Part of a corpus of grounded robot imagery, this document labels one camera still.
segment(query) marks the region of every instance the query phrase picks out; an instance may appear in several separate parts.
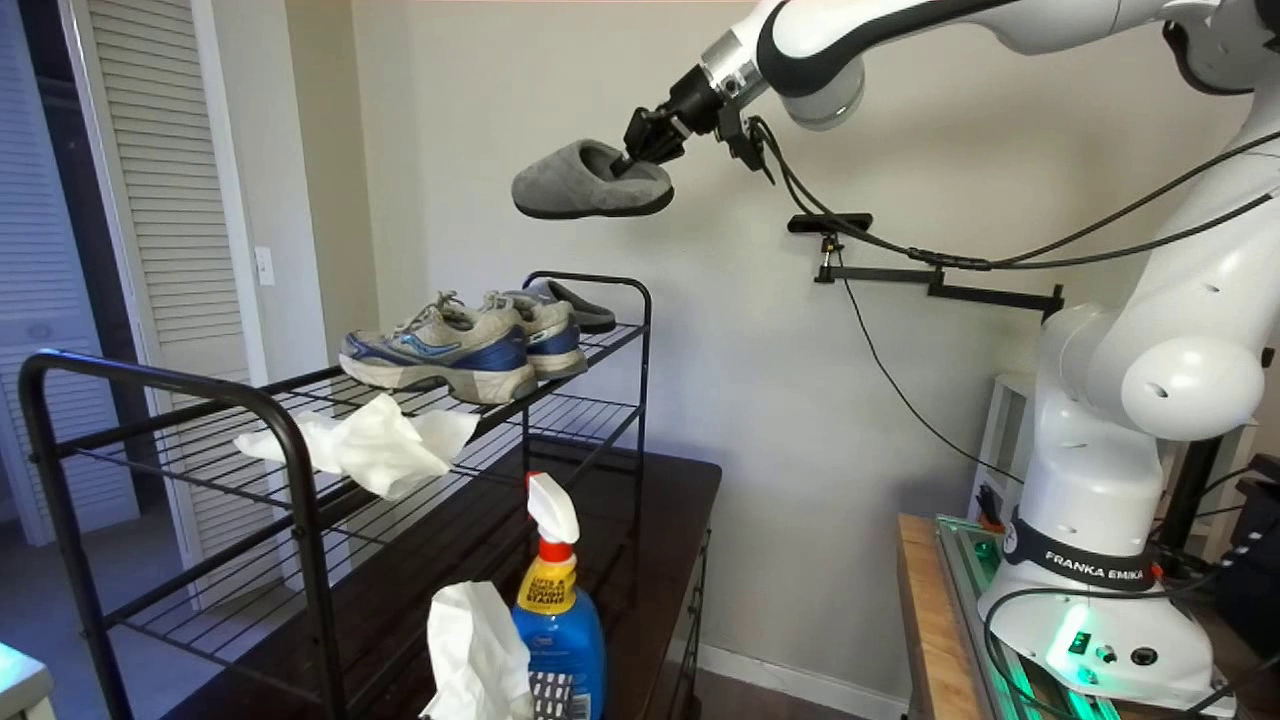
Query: black metal shoe rack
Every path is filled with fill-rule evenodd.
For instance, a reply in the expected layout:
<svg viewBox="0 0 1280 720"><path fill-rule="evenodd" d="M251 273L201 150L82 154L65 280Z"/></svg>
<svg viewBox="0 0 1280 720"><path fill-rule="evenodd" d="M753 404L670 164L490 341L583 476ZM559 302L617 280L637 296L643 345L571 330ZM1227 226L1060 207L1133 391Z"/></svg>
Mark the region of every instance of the black metal shoe rack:
<svg viewBox="0 0 1280 720"><path fill-rule="evenodd" d="M318 705L326 716L359 716L359 709L377 705L395 666L359 671L365 684L351 688L351 658L405 665L422 658L422 653L402 647L369 656L365 647L341 647L338 623L356 607L344 607L338 587L344 575L351 575L351 568L433 515L436 505L467 486L467 481L498 459L510 459L524 446L519 455L529 467L537 441L583 446L575 451L575 472L559 476L569 483L605 455L631 455L637 464L630 472L639 495L652 296L630 274L534 273L524 287L537 280L563 280L569 287L583 287L583 296L591 296L597 282L637 299L639 319L622 319L605 334L583 334L587 371L617 354L625 371L637 366L637 387L630 398L579 394L571 391L571 384L587 376L579 371L569 381L545 381L517 404L479 409L479 426L454 476L411 491L402 505L373 501L344 476L313 472L297 411L344 416L377 394L377 387L350 381L341 366L321 366L265 387L68 351L38 351L21 366L34 464L40 467L93 666L117 720L132 716L127 684L112 643L117 630L142 630L247 680L273 684L276 693ZM60 437L50 409L50 376L60 371L144 387L153 398L166 394L166 411L126 426ZM458 409L443 387L394 394L408 416L425 409ZM279 441L283 467L269 467L233 446L233 437L256 426L269 426ZM217 550L204 550L197 564L180 568L156 587L127 599L103 599L90 560L93 550L76 522L68 464L126 464L127 472L185 483L190 495L222 495L230 501L226 512L233 515L251 515L247 509L256 509L260 518L251 526L241 518L236 536L222 540ZM246 666L241 656L290 620L310 623L313 671L304 671L304 680L279 680L273 666Z"/></svg>

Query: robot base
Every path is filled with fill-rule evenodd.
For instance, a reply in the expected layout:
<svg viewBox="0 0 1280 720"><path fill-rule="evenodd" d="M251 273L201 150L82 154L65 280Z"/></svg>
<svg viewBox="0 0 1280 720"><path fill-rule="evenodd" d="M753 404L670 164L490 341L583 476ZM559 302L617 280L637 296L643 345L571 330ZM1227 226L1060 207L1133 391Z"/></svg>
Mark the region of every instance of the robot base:
<svg viewBox="0 0 1280 720"><path fill-rule="evenodd" d="M1082 695L1196 709L1217 684L1211 643L1168 595L1082 595L1090 583L1038 564L1002 564L982 620L1025 658ZM1222 695L1205 716L1235 716Z"/></svg>

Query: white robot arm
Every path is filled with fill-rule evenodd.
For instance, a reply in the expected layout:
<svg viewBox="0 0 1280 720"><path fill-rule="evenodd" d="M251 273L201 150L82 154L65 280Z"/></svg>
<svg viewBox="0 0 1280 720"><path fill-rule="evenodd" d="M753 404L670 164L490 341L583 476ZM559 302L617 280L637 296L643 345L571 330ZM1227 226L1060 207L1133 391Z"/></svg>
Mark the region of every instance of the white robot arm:
<svg viewBox="0 0 1280 720"><path fill-rule="evenodd" d="M1190 83L1257 96L1241 145L1280 131L1276 0L764 0L670 102L631 116L630 154L671 161L684 135L725 127L725 113L768 88L797 123L828 127L857 102L869 49L938 24L984 24L1011 51L1060 51L1154 19ZM1033 467L982 611L1071 693L1159 709L1196 709L1211 693L1208 637L1159 595L1145 554L1166 491L1156 441L1225 437L1260 404L1260 351L1280 317L1276 190L1280 139L1205 171L1168 226L1244 198L1257 207L1154 251L1122 313L1069 307L1045 326ZM1235 709L1225 695L1196 712Z"/></svg>

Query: shoe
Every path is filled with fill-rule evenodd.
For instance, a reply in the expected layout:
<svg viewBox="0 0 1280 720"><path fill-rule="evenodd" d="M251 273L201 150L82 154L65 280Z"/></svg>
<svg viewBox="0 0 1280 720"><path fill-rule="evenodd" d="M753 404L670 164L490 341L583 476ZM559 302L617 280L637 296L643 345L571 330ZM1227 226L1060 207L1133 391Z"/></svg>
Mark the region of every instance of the shoe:
<svg viewBox="0 0 1280 720"><path fill-rule="evenodd" d="M537 376L571 376L587 365L571 302L545 299L537 291L494 291L490 307L517 313L517 323L524 330L524 351Z"/></svg>
<svg viewBox="0 0 1280 720"><path fill-rule="evenodd" d="M466 404L510 404L537 384L519 317L458 296L441 296L395 330L350 330L341 366L377 387L443 381Z"/></svg>
<svg viewBox="0 0 1280 720"><path fill-rule="evenodd" d="M534 282L529 296L563 299L571 307L579 330L597 334L597 330L617 326L614 307L602 307L557 280Z"/></svg>

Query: blue spray bottle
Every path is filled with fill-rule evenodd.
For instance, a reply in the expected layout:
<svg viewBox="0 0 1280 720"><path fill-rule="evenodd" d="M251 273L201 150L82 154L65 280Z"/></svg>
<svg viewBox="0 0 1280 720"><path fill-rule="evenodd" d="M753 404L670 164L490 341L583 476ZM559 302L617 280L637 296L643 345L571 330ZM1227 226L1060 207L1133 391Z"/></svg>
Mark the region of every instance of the blue spray bottle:
<svg viewBox="0 0 1280 720"><path fill-rule="evenodd" d="M575 587L575 509L549 476L529 476L529 515L537 518L537 560L517 595L517 626L537 684L569 688L569 720L605 716L605 630L587 590Z"/></svg>

